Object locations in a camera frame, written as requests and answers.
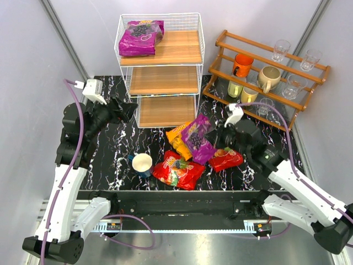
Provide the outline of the yellow orange candy bag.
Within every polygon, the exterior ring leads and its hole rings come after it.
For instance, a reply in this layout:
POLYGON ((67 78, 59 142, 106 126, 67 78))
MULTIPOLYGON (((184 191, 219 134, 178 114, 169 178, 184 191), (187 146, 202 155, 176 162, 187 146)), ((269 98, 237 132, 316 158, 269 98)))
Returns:
POLYGON ((190 124, 191 122, 186 122, 178 127, 167 131, 166 136, 169 143, 176 150, 176 152, 184 159, 189 160, 192 158, 192 154, 186 144, 183 142, 181 138, 181 132, 190 124))

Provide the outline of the purple grape candy bag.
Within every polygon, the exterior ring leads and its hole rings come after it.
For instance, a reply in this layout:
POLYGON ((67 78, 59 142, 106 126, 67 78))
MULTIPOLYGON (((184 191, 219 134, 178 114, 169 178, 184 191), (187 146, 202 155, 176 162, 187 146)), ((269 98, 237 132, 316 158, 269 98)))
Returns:
POLYGON ((124 57, 155 55, 156 45, 164 37, 163 20, 133 20, 119 40, 119 55, 124 57))

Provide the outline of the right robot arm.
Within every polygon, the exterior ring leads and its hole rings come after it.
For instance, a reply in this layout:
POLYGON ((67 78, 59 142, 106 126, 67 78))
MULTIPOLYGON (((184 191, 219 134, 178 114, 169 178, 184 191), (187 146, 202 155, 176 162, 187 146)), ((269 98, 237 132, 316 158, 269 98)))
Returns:
POLYGON ((279 184, 301 202, 296 205, 262 191, 255 199, 265 214, 280 218, 313 235, 316 242, 338 255, 352 238, 352 204, 334 198, 296 170, 293 162, 267 144, 248 119, 220 120, 213 132, 218 149, 229 147, 245 156, 251 168, 279 184))

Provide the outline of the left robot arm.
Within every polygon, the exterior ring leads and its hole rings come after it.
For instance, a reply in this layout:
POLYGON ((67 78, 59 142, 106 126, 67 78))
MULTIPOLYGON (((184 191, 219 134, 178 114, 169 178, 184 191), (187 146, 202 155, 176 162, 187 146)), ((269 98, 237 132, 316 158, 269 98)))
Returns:
POLYGON ((75 102, 63 111, 63 128, 55 159, 55 179, 48 205, 35 235, 26 237, 22 249, 40 259, 75 264, 84 241, 104 218, 124 218, 115 193, 98 191, 89 205, 73 218, 73 209, 96 149, 94 138, 107 124, 129 123, 137 103, 112 97, 107 103, 94 103, 91 111, 75 102))

